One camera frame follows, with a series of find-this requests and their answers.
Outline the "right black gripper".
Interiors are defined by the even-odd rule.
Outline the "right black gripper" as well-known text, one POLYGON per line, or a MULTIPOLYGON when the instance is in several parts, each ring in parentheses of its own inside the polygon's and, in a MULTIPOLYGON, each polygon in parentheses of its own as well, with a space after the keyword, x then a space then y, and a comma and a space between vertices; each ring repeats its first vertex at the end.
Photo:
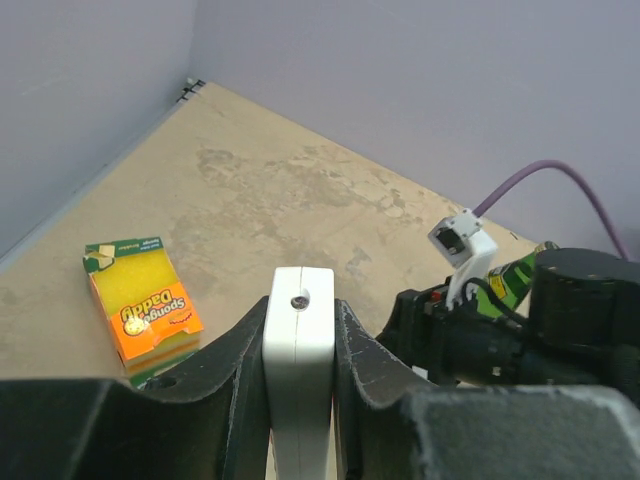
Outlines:
POLYGON ((448 309, 447 292, 445 284, 400 292, 376 340, 439 386, 516 384, 526 320, 514 312, 483 315, 476 300, 448 309))

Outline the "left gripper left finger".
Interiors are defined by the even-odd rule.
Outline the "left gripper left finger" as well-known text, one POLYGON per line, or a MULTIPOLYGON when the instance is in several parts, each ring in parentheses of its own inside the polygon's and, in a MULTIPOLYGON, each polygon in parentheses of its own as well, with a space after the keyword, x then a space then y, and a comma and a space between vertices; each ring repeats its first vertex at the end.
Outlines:
POLYGON ((262 297, 229 331, 141 390, 147 452, 135 478, 264 478, 267 304, 262 297))

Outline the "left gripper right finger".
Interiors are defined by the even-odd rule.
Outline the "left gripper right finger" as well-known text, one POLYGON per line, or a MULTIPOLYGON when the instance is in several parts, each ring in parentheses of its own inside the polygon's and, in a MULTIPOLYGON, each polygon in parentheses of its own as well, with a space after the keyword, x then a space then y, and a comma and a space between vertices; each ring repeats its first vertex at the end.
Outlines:
POLYGON ((335 301, 333 419, 339 479, 423 479, 416 395, 433 385, 335 301))

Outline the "white remote control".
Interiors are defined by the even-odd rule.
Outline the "white remote control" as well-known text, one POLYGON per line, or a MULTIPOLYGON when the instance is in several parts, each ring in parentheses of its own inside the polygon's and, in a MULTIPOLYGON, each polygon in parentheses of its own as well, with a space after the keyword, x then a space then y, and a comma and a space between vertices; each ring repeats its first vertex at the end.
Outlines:
POLYGON ((279 267, 265 317, 262 360, 279 479, 327 475, 335 356, 334 272, 279 267))

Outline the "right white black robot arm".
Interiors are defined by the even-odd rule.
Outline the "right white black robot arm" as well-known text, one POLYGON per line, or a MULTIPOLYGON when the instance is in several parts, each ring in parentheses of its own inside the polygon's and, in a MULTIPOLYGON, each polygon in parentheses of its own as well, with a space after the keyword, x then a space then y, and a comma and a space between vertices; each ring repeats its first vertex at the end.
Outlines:
POLYGON ((639 265, 546 249, 471 278, 397 295, 377 340, 436 385, 603 385, 639 399, 639 265))

